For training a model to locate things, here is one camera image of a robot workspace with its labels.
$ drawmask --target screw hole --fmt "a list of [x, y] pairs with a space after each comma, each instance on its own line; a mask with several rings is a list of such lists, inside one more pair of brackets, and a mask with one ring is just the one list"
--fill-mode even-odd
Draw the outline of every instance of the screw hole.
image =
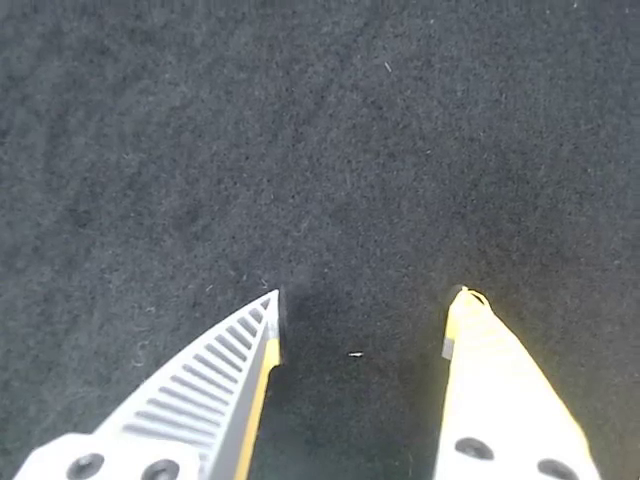
[[175, 480], [178, 478], [180, 466], [173, 460], [158, 460], [142, 472], [142, 480]]
[[564, 463], [546, 458], [538, 462], [538, 471], [559, 480], [578, 480], [578, 476]]
[[477, 438], [461, 438], [456, 442], [456, 450], [478, 460], [493, 460], [493, 450]]
[[76, 459], [67, 470], [69, 480], [85, 480], [93, 477], [102, 468], [104, 457], [99, 453], [90, 453]]

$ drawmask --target yellow edge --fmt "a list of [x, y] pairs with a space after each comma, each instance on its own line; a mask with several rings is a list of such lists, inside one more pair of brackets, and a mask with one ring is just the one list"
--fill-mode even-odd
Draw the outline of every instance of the yellow edge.
[[249, 420], [247, 421], [247, 429], [244, 432], [244, 441], [242, 442], [242, 450], [238, 458], [238, 466], [234, 480], [246, 480], [249, 474], [249, 465], [251, 464], [251, 456], [253, 455], [253, 446], [256, 441], [256, 433], [260, 424], [260, 414], [262, 413], [262, 404], [264, 396], [267, 392], [267, 383], [269, 381], [269, 372], [276, 365], [280, 365], [280, 340], [273, 338], [269, 340], [265, 346], [264, 359], [260, 368], [260, 378], [253, 397]]

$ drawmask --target small debris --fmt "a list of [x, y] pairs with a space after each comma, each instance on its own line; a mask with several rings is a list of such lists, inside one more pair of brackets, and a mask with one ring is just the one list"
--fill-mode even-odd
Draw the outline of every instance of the small debris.
[[143, 340], [136, 346], [136, 359], [131, 362], [134, 367], [142, 367], [144, 365], [144, 351], [147, 345], [149, 345], [149, 340]]

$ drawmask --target dark gray carpet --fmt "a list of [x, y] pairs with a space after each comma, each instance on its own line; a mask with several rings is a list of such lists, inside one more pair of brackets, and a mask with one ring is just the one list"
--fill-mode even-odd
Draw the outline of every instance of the dark gray carpet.
[[637, 478], [630, 1], [140, 3], [0, 23], [2, 478], [282, 285], [251, 478], [426, 478], [460, 282]]

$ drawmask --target fabric surface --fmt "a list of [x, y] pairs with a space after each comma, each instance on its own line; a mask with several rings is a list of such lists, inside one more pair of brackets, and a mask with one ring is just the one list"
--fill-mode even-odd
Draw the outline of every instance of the fabric surface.
[[429, 478], [456, 283], [637, 478], [632, 2], [34, 3], [0, 12], [2, 478], [281, 286], [250, 478]]

